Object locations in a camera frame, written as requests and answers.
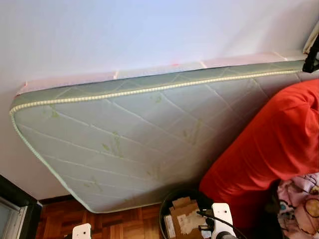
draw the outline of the wooden floor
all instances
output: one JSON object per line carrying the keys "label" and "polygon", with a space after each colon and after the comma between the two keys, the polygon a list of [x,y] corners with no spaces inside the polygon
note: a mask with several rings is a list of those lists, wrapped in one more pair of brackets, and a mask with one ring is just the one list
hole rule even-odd
{"label": "wooden floor", "polygon": [[63,239],[76,225],[90,223],[92,239],[161,239],[160,205],[110,214],[88,212],[75,200],[44,205],[36,239]]}

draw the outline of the red fabric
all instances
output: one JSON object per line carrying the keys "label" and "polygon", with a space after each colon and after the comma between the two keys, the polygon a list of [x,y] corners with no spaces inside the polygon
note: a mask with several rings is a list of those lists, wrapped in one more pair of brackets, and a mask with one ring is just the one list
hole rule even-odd
{"label": "red fabric", "polygon": [[277,179],[319,171],[319,79],[277,93],[203,177],[199,189],[254,226]]}

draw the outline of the black cable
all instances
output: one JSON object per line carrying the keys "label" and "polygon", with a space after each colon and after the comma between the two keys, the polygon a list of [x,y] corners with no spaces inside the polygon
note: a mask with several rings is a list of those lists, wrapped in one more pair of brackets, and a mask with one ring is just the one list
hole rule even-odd
{"label": "black cable", "polygon": [[212,218],[212,219],[218,220],[218,221],[220,221],[221,223],[224,223],[224,224],[230,226],[232,229],[235,229],[244,239],[247,239],[247,237],[246,237],[241,231],[239,231],[236,227],[234,227],[234,226],[231,225],[230,223],[228,223],[228,222],[226,222],[226,221],[224,221],[224,220],[222,220],[222,219],[220,219],[220,218],[217,218],[217,217],[214,217],[214,216],[212,216],[212,215],[206,214],[205,212],[200,212],[200,211],[198,211],[197,213],[200,214],[200,215],[202,215],[202,216],[205,216],[205,217],[208,217],[208,218]]}

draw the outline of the quilted mattress cover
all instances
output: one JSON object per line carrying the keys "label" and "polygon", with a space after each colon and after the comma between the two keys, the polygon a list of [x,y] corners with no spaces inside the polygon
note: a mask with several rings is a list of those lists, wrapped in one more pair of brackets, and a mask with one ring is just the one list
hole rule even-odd
{"label": "quilted mattress cover", "polygon": [[12,123],[89,211],[159,203],[194,184],[267,100],[318,77],[303,61],[220,67],[18,95]]}

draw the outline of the white wall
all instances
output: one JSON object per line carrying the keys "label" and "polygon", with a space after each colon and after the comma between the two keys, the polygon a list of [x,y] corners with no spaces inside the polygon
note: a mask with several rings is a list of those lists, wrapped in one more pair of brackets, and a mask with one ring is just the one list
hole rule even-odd
{"label": "white wall", "polygon": [[0,0],[0,173],[67,194],[12,129],[24,81],[302,49],[319,0]]}

